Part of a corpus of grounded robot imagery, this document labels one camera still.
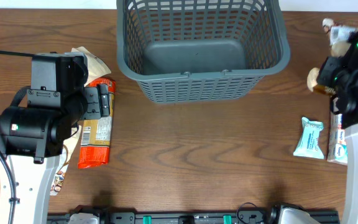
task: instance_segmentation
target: barcode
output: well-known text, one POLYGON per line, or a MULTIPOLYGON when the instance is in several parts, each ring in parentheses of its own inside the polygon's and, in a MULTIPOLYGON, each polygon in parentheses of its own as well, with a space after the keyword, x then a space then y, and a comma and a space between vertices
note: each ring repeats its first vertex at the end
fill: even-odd
POLYGON ((91 138, 91 132, 90 131, 84 131, 82 133, 81 145, 88 145, 90 143, 90 138, 91 138))

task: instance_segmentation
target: wooden table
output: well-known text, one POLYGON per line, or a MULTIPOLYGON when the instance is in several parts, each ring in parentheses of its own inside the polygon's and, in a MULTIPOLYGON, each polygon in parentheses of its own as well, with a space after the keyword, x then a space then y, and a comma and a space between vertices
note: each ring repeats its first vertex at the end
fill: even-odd
MULTIPOLYGON (((235 210, 242 202, 268 207, 344 208, 346 167, 292 155, 301 117, 324 122, 329 99, 312 94, 306 76, 329 55, 321 21, 358 26, 358 14, 285 12, 291 62, 240 100, 157 105, 116 64, 116 11, 0 9, 0 50, 69 52, 84 46, 117 81, 108 166, 78 170, 71 158, 62 191, 49 212, 77 205, 137 211, 235 210)), ((29 58, 0 55, 0 114, 30 84, 29 58)))

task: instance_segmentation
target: basket bottom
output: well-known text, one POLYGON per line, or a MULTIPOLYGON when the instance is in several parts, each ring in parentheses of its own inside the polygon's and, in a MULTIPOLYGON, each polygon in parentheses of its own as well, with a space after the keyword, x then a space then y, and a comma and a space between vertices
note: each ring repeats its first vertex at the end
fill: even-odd
POLYGON ((221 72, 246 69, 245 49, 238 40, 174 40, 147 46, 144 75, 221 72))

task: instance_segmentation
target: perforated basket side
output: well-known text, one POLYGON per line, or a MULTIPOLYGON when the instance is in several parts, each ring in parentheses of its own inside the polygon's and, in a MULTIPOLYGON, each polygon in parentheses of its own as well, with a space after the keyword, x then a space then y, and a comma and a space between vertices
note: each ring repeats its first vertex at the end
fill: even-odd
POLYGON ((144 94, 156 103, 228 100, 244 96, 262 77, 138 82, 144 94))

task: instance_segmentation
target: basket rim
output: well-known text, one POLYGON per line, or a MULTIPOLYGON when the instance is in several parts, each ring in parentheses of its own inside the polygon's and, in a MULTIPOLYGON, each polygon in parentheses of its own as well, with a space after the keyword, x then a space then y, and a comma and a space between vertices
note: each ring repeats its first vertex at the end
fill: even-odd
POLYGON ((201 73, 166 73, 157 75, 141 75, 133 72, 124 60, 124 5, 125 0, 117 0, 117 64, 120 71, 128 78, 138 82, 152 82, 162 80, 181 80, 181 79, 205 79, 207 78, 230 78, 230 77, 257 77, 265 75, 274 75, 284 70, 291 57, 290 46, 287 40, 287 29, 284 24, 283 13, 280 9, 278 0, 269 0, 272 3, 272 13, 274 22, 278 30, 278 38, 281 48, 281 60, 271 68, 265 69, 245 69, 232 70, 231 72, 201 72, 201 73))

